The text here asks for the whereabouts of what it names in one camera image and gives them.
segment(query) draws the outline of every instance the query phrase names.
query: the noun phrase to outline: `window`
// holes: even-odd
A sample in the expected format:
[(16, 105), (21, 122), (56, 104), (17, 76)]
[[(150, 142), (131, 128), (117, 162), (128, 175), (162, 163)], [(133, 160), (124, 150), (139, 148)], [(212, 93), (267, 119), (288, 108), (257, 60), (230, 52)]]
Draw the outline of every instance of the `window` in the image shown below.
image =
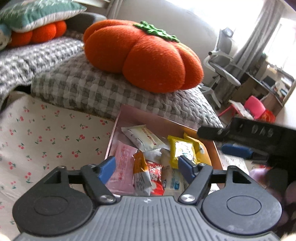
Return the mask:
[(167, 0), (192, 11), (215, 29), (229, 27), (233, 39), (244, 44), (251, 35), (263, 0)]
[(282, 18), (264, 53), (267, 61), (296, 78), (296, 22)]

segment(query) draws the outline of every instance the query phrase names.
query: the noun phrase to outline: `gray checkered cushion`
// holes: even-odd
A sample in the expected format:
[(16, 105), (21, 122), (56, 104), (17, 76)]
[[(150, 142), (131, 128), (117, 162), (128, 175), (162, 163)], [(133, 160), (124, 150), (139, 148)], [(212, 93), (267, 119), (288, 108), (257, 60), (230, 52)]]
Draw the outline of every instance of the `gray checkered cushion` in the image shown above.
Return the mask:
[(83, 34), (68, 31), (65, 36), (42, 43), (0, 52), (0, 107), (18, 85), (31, 84), (32, 77), (82, 51)]
[(34, 77), (31, 93), (55, 105), (115, 119), (128, 104), (191, 128), (222, 127), (198, 88), (155, 94), (135, 87), (121, 74), (93, 67), (83, 52)]

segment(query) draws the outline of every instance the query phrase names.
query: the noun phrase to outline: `white pillow trim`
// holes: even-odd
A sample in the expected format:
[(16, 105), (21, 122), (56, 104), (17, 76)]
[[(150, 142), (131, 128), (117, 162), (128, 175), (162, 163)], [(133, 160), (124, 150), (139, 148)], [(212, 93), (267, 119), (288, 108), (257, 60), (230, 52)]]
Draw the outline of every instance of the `white pillow trim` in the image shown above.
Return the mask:
[(66, 20), (68, 18), (74, 17), (75, 15), (84, 12), (85, 9), (78, 9), (78, 10), (69, 10), (64, 12), (55, 12), (49, 15), (46, 15), (40, 19), (37, 19), (26, 26), (23, 26), (21, 29), (12, 27), (11, 29), (17, 33), (25, 33), (41, 26), (47, 25), (49, 23), (58, 22), (61, 20)]

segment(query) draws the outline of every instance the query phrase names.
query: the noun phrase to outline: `cherry print fabric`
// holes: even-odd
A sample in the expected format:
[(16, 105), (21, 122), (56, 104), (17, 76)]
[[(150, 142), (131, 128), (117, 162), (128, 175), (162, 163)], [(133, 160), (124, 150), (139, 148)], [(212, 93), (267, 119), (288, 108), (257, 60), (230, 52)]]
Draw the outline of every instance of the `cherry print fabric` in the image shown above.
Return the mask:
[[(104, 160), (114, 123), (12, 92), (0, 115), (0, 233), (19, 231), (15, 201), (59, 165), (68, 170)], [(81, 190), (81, 185), (71, 185)]]

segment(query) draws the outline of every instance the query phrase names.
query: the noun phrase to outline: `open box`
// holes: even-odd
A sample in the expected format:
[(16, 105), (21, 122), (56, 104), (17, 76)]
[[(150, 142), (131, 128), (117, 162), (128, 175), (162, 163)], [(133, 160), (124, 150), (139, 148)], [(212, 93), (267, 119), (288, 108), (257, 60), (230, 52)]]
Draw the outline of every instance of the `open box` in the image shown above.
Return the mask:
[(183, 138), (184, 132), (189, 136), (199, 139), (206, 147), (210, 156), (214, 169), (222, 170), (220, 157), (213, 141), (201, 139), (197, 137), (197, 131), (189, 127), (180, 125), (171, 120), (162, 118), (156, 114), (148, 113), (129, 105), (121, 105), (117, 115), (115, 125), (112, 130), (111, 138), (108, 144), (105, 159), (115, 154), (117, 145), (116, 140), (124, 144), (135, 146), (121, 131), (122, 127), (130, 127), (137, 125), (147, 125), (147, 128), (155, 134), (159, 139), (165, 142), (168, 135)]

